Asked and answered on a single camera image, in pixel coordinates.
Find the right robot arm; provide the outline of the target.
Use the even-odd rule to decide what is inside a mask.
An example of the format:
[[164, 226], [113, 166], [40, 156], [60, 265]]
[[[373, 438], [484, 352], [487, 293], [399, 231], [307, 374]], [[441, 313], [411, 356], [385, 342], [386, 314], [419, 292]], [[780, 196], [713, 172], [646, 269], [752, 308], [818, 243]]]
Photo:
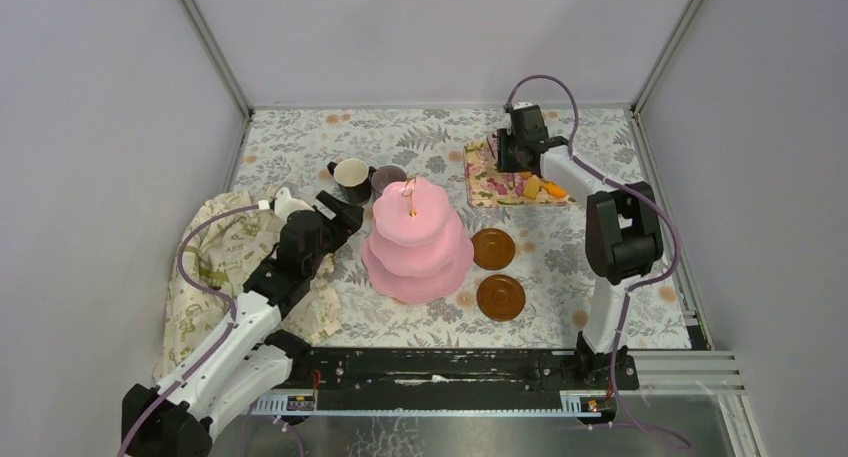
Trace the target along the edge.
[[596, 276], [591, 311], [575, 347], [573, 373], [597, 389], [623, 362], [629, 288], [649, 275], [664, 251], [653, 190], [620, 184], [574, 152], [571, 140], [550, 135], [540, 107], [509, 104], [510, 125], [495, 134], [496, 168], [531, 172], [566, 190], [585, 208], [585, 254]]

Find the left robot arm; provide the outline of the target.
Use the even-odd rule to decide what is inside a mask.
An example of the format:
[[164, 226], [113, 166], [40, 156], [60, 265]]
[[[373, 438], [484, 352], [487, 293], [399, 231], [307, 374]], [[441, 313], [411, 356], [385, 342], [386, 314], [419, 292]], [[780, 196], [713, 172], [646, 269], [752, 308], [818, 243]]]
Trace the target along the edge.
[[311, 364], [303, 354], [310, 346], [281, 324], [310, 291], [324, 258], [360, 230], [364, 213], [325, 191], [316, 198], [332, 217], [287, 188], [256, 204], [282, 220], [277, 244], [196, 350], [155, 385], [136, 384], [125, 394], [119, 455], [206, 456], [264, 392], [307, 381]]

